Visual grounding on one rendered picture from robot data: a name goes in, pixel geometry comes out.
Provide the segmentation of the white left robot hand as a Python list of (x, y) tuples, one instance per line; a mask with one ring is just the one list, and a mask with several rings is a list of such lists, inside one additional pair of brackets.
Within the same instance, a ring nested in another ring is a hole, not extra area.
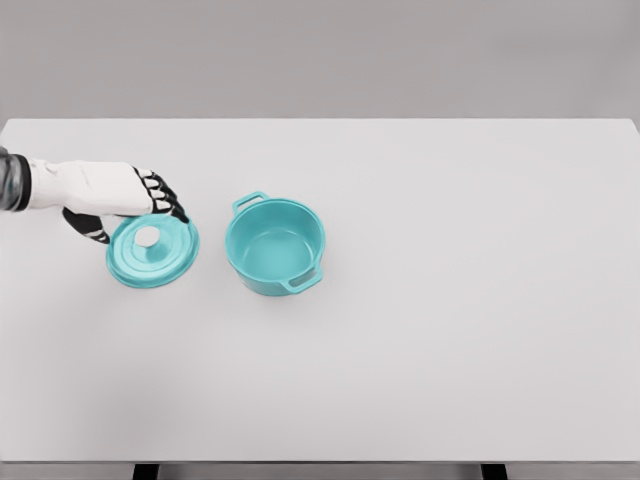
[(64, 219), (78, 233), (101, 244), (110, 243), (104, 216), (163, 214), (189, 222), (177, 194), (152, 170), (124, 162), (65, 162), (60, 181)]

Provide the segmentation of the teal pot lid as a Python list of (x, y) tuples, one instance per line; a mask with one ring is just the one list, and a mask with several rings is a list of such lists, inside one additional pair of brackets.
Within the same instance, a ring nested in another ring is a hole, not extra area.
[[(159, 237), (150, 246), (137, 240), (141, 229), (155, 228)], [(148, 214), (121, 221), (106, 250), (106, 266), (122, 284), (139, 289), (167, 285), (185, 274), (200, 247), (196, 225), (171, 215)]]

